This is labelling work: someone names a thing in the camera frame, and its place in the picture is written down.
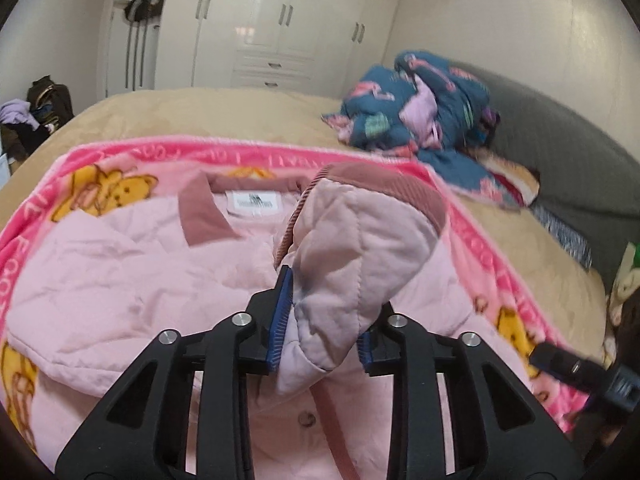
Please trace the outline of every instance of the yellow teddy bear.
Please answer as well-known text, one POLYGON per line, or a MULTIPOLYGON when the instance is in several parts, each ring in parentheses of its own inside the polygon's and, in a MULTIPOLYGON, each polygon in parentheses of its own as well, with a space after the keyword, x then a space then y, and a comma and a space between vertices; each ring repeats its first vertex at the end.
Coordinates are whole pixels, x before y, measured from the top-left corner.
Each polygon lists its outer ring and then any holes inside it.
POLYGON ((30 418, 37 373, 38 369, 30 360, 4 342, 0 351, 0 374, 6 392, 6 412, 34 451, 36 443, 30 427, 30 418))
POLYGON ((151 175, 123 178, 120 170, 104 173, 95 164, 71 175, 71 194, 54 211, 51 221, 59 222, 75 209, 100 216, 151 196, 158 179, 151 175))
POLYGON ((540 375, 540 370, 529 364, 529 356, 536 347, 536 342, 527 333, 519 314, 509 307, 502 307, 498 315, 496 328, 500 335, 511 343, 527 368, 530 379, 540 375))

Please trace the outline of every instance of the jacket button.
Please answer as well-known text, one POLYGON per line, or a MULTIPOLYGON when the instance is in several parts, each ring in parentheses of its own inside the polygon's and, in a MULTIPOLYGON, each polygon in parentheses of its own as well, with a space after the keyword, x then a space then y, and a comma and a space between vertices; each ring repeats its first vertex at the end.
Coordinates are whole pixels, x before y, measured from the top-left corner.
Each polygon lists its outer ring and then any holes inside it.
POLYGON ((302 412, 298 415, 298 424, 303 428, 311 428, 316 424, 316 416, 310 412, 302 412))

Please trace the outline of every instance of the door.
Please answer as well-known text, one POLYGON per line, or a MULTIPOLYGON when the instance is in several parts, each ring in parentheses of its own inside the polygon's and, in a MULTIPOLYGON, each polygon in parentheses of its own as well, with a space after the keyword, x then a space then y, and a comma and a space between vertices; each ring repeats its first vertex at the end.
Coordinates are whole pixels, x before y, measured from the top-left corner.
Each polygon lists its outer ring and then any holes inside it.
POLYGON ((166 0, 156 60, 156 89, 193 83, 193 59, 205 0, 166 0))
POLYGON ((343 94, 356 84, 371 65, 382 62, 398 1, 366 0, 342 87, 343 94))
POLYGON ((320 31, 311 89, 316 95, 341 98, 365 0, 320 1, 325 4, 326 19, 320 31))
POLYGON ((288 0, 207 0, 194 65, 194 86, 231 84, 236 51, 275 53, 288 0))
POLYGON ((134 23, 125 18, 129 0, 113 0, 105 96, 154 88, 160 18, 134 23))
POLYGON ((312 58, 319 38, 330 26, 328 16, 332 0, 287 0, 278 52, 288 56, 312 58))

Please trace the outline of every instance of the gray headboard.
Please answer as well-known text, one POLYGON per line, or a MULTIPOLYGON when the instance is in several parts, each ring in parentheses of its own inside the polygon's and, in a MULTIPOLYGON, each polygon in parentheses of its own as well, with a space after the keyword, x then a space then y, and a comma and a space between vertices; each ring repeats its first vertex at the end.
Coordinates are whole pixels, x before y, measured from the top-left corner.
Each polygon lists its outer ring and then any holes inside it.
POLYGON ((485 82, 492 107, 502 116, 492 148, 540 172, 540 202, 590 242, 593 266, 608 293, 626 244, 640 242, 640 164, 553 99, 486 70, 460 66, 485 82))

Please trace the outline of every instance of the clothing label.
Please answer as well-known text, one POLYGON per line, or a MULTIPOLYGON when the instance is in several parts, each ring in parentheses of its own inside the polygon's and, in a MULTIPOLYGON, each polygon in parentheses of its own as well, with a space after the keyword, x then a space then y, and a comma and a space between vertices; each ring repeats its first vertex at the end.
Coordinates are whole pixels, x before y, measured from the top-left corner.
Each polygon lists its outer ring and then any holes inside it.
POLYGON ((240 216, 268 216, 282 210, 276 191, 227 191, 227 209, 240 216))

